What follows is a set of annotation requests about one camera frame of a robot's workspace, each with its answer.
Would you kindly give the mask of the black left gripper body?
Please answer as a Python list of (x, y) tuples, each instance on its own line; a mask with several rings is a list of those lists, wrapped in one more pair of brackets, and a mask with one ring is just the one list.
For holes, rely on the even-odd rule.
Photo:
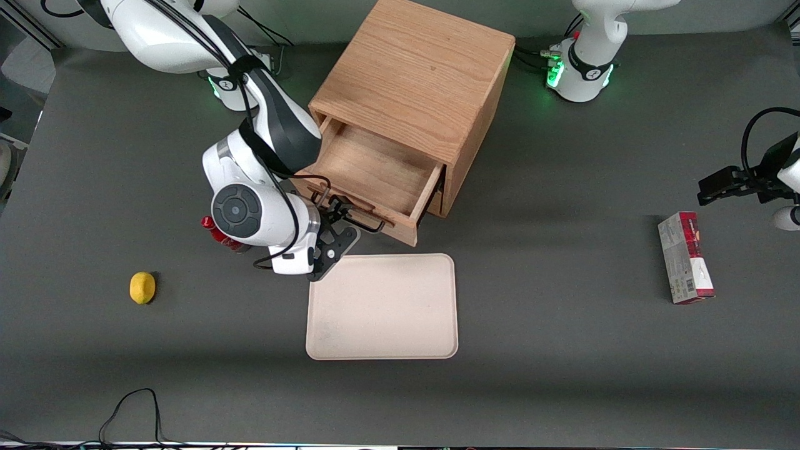
[(798, 132), (769, 147), (759, 164), (752, 166), (748, 151), (743, 150), (743, 168), (749, 177), (748, 185), (759, 203), (788, 199), (798, 203), (798, 190), (778, 179), (778, 173), (798, 162)]

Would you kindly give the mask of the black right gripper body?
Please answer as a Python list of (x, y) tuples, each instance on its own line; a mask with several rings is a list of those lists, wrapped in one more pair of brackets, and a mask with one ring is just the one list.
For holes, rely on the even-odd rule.
[(335, 253), (348, 253), (352, 248), (352, 237), (346, 233), (348, 225), (344, 220), (348, 217), (348, 212), (326, 212), (323, 209), (314, 209), (312, 212), (317, 214), (318, 221), (318, 232), (312, 251), (326, 253), (326, 248), (332, 246)]

